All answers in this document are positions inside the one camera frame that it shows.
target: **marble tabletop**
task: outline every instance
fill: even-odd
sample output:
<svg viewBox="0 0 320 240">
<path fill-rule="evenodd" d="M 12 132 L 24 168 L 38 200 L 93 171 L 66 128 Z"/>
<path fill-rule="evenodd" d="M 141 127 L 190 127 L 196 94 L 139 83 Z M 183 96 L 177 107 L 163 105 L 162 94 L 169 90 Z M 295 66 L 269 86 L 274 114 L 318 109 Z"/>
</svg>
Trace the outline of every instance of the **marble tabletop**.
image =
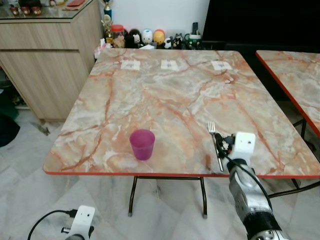
<svg viewBox="0 0 320 240">
<path fill-rule="evenodd" d="M 256 53 L 320 137 L 320 54 L 267 50 Z"/>
<path fill-rule="evenodd" d="M 256 135 L 251 166 L 263 178 L 317 178 L 320 164 L 240 53 L 105 49 L 43 170 L 53 175 L 223 177 L 208 121 Z M 136 129 L 155 135 L 137 160 Z"/>
</svg>

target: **small toy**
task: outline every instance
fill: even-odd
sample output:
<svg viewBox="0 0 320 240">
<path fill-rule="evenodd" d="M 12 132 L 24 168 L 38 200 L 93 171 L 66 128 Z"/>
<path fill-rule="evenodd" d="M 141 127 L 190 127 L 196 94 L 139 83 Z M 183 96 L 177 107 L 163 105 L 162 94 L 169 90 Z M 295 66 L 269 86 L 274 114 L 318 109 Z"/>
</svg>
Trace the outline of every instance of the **small toy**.
<svg viewBox="0 0 320 240">
<path fill-rule="evenodd" d="M 165 49 L 170 49 L 171 48 L 171 42 L 172 42 L 172 36 L 168 37 L 164 40 L 164 48 Z"/>
<path fill-rule="evenodd" d="M 133 36 L 134 38 L 134 43 L 137 45 L 137 47 L 141 47 L 143 46 L 143 44 L 141 43 L 141 34 L 139 32 L 138 29 L 134 28 L 134 29 L 131 29 L 131 31 L 129 32 L 129 34 L 131 36 Z"/>
<path fill-rule="evenodd" d="M 165 41 L 165 32 L 162 29 L 155 30 L 153 34 L 153 41 L 159 46 Z"/>
<path fill-rule="evenodd" d="M 150 29 L 143 30 L 141 34 L 141 38 L 142 38 L 142 42 L 145 45 L 148 45 L 149 43 L 152 42 L 152 38 L 153 38 L 152 31 Z"/>
<path fill-rule="evenodd" d="M 128 35 L 129 35 L 129 33 L 128 33 L 127 29 L 124 29 L 124 31 L 123 31 L 124 38 L 126 38 L 126 36 L 128 36 Z"/>
<path fill-rule="evenodd" d="M 127 35 L 125 36 L 125 48 L 126 49 L 136 49 L 137 44 L 135 43 L 135 38 L 134 36 Z"/>
<path fill-rule="evenodd" d="M 173 47 L 176 49 L 181 49 L 183 40 L 184 38 L 182 37 L 182 33 L 176 34 L 173 40 Z"/>
</svg>

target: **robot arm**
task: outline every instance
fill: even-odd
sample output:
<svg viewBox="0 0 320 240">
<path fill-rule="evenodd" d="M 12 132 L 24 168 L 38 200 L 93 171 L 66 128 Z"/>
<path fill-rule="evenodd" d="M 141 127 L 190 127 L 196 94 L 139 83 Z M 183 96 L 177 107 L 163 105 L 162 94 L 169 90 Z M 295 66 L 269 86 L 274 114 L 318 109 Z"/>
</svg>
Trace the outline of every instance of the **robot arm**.
<svg viewBox="0 0 320 240">
<path fill-rule="evenodd" d="M 62 228 L 61 232 L 68 234 L 65 240 L 89 240 L 94 227 L 91 226 L 96 209 L 81 205 L 76 212 L 71 228 Z"/>
<path fill-rule="evenodd" d="M 268 196 L 264 194 L 262 186 L 257 184 L 256 180 L 260 181 L 249 167 L 255 147 L 255 135 L 238 132 L 235 136 L 224 138 L 218 133 L 212 136 L 220 169 L 229 171 L 229 189 L 234 198 L 237 215 L 246 229 L 248 240 L 290 240 L 278 225 L 269 205 Z"/>
</svg>

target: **mug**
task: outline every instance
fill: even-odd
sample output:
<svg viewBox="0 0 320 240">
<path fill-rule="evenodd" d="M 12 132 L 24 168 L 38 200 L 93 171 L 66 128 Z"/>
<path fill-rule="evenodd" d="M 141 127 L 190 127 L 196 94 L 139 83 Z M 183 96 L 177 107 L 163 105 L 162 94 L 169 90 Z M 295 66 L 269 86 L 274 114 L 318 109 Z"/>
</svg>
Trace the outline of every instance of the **mug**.
<svg viewBox="0 0 320 240">
<path fill-rule="evenodd" d="M 201 35 L 187 33 L 186 35 L 184 35 L 184 40 L 188 44 L 197 47 L 201 43 Z"/>
</svg>

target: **white wall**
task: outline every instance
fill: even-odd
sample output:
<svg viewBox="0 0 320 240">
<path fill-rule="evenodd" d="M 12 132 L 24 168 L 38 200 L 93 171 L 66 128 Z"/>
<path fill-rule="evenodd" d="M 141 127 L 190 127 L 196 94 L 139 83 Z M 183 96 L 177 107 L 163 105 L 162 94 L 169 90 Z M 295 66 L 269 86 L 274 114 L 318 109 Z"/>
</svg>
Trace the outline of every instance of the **white wall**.
<svg viewBox="0 0 320 240">
<path fill-rule="evenodd" d="M 114 24 L 128 31 L 137 28 L 163 29 L 166 36 L 190 33 L 198 22 L 202 34 L 210 0 L 114 0 L 111 6 Z"/>
</svg>

